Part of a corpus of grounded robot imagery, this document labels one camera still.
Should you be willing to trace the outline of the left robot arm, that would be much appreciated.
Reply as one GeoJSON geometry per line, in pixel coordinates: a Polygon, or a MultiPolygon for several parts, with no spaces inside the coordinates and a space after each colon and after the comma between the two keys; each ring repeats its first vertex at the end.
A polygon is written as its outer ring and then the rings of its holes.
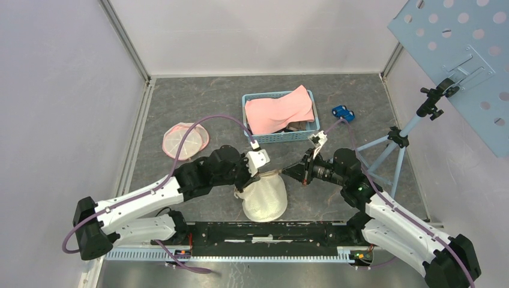
{"type": "Polygon", "coordinates": [[[78,244],[75,252],[82,260],[93,260],[123,244],[182,244],[188,240],[190,229],[181,212],[170,210],[152,218],[147,215],[205,196],[214,187],[233,185],[242,192],[259,180],[259,169],[269,162],[264,149],[241,154],[224,145],[134,192],[99,202],[83,198],[77,204],[71,231],[78,244]]]}

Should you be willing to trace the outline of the white mesh laundry bag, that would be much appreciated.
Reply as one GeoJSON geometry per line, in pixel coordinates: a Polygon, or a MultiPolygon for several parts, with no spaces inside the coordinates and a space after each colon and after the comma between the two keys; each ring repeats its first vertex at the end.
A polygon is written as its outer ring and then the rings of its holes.
{"type": "MultiPolygon", "coordinates": [[[[180,146],[184,135],[188,132],[192,123],[180,122],[163,135],[162,150],[170,158],[175,159],[178,147],[180,146]]],[[[203,150],[209,143],[209,134],[200,124],[194,127],[185,138],[181,152],[178,156],[179,161],[189,160],[198,152],[203,150]]]]}

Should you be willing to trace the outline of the pink bra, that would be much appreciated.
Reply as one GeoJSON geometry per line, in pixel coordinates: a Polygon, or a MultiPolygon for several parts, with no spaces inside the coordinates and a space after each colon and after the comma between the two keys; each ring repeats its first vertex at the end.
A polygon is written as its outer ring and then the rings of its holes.
{"type": "Polygon", "coordinates": [[[301,85],[279,98],[257,98],[245,104],[247,123],[254,135],[280,131],[292,122],[313,122],[313,102],[301,85]]]}

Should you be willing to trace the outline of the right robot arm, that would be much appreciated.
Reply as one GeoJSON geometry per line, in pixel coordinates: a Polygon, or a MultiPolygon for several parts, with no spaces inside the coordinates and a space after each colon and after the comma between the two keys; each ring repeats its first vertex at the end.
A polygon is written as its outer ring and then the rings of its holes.
{"type": "Polygon", "coordinates": [[[341,186],[344,201],[358,209],[347,222],[348,240],[386,250],[414,268],[428,287],[474,287],[481,275],[467,237],[450,236],[398,204],[373,182],[354,150],[340,148],[326,161],[311,148],[282,174],[304,185],[318,179],[341,186]]]}

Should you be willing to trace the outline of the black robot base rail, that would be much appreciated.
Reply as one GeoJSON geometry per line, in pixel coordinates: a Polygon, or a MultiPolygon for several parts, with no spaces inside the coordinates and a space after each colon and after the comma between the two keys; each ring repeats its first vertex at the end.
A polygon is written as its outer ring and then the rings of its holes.
{"type": "Polygon", "coordinates": [[[186,245],[192,256],[335,256],[339,247],[369,247],[343,222],[273,221],[188,223],[164,242],[186,245]]]}

